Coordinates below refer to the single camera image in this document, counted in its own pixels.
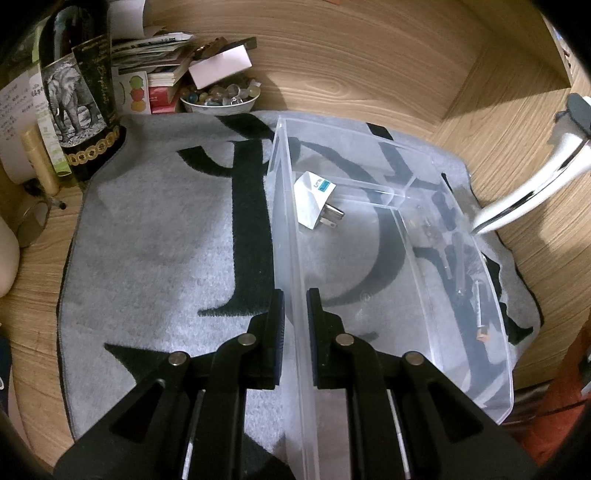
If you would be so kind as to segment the elephant print black tin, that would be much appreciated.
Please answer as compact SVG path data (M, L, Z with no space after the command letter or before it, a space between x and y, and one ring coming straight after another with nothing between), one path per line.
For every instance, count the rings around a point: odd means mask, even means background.
M108 3L60 2L38 47L58 143L77 183L86 187L126 135L113 89Z

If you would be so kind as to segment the clear plastic organizer bin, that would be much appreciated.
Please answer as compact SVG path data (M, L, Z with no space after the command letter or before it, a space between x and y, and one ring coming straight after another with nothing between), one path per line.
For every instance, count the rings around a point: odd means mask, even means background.
M280 117L269 173L276 286L286 297L283 405L287 460L298 479L349 477L342 392L312 382L307 293L317 288L326 311L377 351L415 350L445 373L494 421L514 402L512 362L501 308L498 266L475 238L448 186L451 162L417 142L366 126ZM345 212L331 228L297 221L294 182L305 171L337 187L329 203ZM452 268L424 259L431 221L444 235ZM476 339L473 283L489 291L490 340Z

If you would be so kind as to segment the grey rug with black letters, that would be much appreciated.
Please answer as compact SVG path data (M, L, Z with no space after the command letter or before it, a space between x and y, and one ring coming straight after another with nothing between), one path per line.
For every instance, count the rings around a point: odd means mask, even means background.
M283 116L363 125L276 112L126 121L122 148L84 193L58 305L61 374L74 443L169 354L214 352L269 309L280 288L267 174ZM493 235L472 233L470 220L479 204L464 162L423 140L366 127L420 143L451 162L446 183L458 192L471 234L484 242L499 268L513 373L516 346L533 335L540 316L509 251ZM284 293L283 300L280 383L246 394L240 479L298 479L287 460Z

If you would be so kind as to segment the round glass jar lid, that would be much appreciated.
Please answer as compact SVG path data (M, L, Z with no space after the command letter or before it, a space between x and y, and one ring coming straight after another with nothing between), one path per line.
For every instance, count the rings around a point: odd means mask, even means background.
M67 205L52 196L35 196L24 201L20 208L15 235L21 249L30 247L43 233L52 210L65 210Z

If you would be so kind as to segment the beige lip balm tube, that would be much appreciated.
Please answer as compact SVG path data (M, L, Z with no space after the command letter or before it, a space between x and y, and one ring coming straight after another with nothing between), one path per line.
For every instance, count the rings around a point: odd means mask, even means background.
M31 123L26 126L20 133L20 138L42 189L47 195L56 196L61 185L45 149L38 125Z

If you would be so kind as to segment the white power adapter plug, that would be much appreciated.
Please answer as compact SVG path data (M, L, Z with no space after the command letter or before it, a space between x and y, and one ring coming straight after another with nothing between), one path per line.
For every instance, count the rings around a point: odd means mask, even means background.
M305 171L294 182L294 202L297 221L310 230L318 224L331 228L342 220L345 212L329 203L337 185L310 171Z

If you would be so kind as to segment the pink white card box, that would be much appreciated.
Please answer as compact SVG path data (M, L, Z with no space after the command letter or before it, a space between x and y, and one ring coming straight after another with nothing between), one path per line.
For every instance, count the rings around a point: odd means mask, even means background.
M228 41L218 37L204 45L188 67L188 74L199 90L252 68L249 51L257 48L256 37Z

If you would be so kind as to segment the stack of books and papers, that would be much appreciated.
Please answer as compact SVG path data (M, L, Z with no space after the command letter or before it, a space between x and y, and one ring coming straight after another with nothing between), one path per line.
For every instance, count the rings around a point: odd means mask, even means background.
M144 71L149 87L178 85L197 49L197 39L185 32L168 32L149 19L148 1L111 1L108 20L113 77Z

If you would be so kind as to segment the fruit sticker white card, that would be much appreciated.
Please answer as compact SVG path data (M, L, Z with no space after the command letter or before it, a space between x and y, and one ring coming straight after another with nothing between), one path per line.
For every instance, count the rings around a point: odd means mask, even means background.
M117 112L120 115L150 115L148 77L136 71L113 77Z

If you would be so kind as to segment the red small box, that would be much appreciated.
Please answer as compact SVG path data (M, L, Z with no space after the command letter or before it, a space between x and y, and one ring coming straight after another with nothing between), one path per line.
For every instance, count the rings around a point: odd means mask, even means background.
M177 113L180 109L178 100L179 86L149 87L150 110L155 114Z

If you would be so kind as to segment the metal key in bin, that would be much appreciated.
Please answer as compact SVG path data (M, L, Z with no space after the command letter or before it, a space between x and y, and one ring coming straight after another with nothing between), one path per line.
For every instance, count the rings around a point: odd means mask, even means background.
M438 259L445 274L445 278L451 280L453 272L446 253L447 243L443 233L429 220L424 220L421 223L421 229L426 239L429 241L429 246L422 247L422 257L424 259Z

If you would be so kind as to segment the white handwritten note paper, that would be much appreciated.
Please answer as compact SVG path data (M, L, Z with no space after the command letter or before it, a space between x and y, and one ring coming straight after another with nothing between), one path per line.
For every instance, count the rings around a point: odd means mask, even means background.
M29 74L23 72L1 90L0 156L8 178L22 184L35 177L20 133L37 123L29 85Z

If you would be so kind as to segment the metal screw bolt in bin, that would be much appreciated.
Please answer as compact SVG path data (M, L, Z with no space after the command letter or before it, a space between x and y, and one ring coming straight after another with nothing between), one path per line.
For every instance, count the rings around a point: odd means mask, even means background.
M490 321L488 320L489 291L485 283L477 279L473 283L472 293L476 315L476 339L486 343L490 340Z

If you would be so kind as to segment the white bowl of beads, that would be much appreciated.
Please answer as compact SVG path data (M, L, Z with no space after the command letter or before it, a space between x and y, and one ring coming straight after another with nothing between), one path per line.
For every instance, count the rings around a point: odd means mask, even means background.
M262 84L254 79L247 83L215 84L208 90L184 89L180 101L187 113L216 117L231 116L252 111L262 93Z

